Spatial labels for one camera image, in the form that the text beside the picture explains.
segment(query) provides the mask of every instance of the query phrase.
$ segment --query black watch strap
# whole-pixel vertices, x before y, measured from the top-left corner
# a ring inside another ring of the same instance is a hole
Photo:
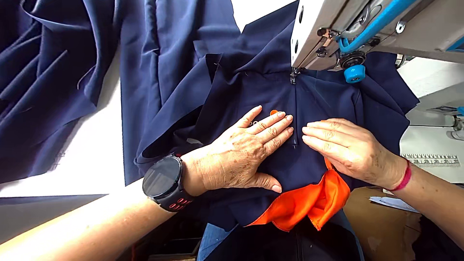
[[[180,186],[177,186],[177,188],[166,197],[152,199],[169,212],[179,212],[193,201],[193,196],[189,195]]]

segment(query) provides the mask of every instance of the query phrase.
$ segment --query blue tension knob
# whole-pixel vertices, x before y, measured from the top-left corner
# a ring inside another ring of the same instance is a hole
[[[345,74],[347,83],[357,83],[366,77],[366,68],[364,65],[353,65],[352,67],[346,69],[343,74]]]

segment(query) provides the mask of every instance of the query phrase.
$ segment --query wrist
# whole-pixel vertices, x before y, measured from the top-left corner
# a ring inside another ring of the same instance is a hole
[[[386,164],[384,180],[380,186],[389,190],[396,188],[403,180],[407,167],[408,163],[404,158],[392,154]]]
[[[201,172],[201,161],[193,157],[192,152],[180,157],[182,159],[182,186],[191,196],[199,196],[207,191]]]

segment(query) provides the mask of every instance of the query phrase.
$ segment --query measuring tape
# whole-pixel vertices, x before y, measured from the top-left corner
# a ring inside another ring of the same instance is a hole
[[[461,167],[457,155],[447,154],[401,154],[418,167]]]

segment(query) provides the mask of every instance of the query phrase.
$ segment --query orange fabric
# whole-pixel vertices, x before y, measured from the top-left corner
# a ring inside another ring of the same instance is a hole
[[[317,185],[287,191],[276,198],[269,208],[251,225],[264,225],[269,222],[283,230],[290,231],[305,215],[314,227],[321,227],[344,205],[350,189],[334,170],[330,161],[324,158],[327,171]]]

